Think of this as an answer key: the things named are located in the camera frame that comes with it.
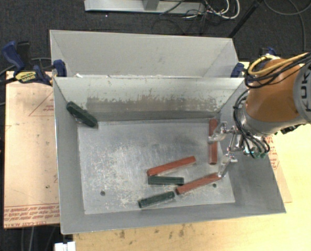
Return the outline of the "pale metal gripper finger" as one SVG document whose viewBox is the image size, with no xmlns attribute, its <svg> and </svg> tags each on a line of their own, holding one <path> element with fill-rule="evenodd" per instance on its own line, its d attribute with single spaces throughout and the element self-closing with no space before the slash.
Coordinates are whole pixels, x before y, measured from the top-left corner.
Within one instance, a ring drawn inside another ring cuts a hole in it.
<svg viewBox="0 0 311 251">
<path fill-rule="evenodd" d="M 209 122 L 209 133 L 208 133 L 208 143 L 212 144 L 214 142 L 220 142 L 224 140 L 227 135 L 235 134 L 235 127 L 231 128 L 227 127 L 226 121 L 221 121 L 218 123 L 217 121 Z"/>
<path fill-rule="evenodd" d="M 226 173 L 227 173 L 227 169 L 230 167 L 230 165 L 236 163 L 238 160 L 235 157 L 235 154 L 233 153 L 229 153 L 229 154 L 225 154 L 219 163 L 218 166 L 218 177 L 223 178 Z"/>
</svg>

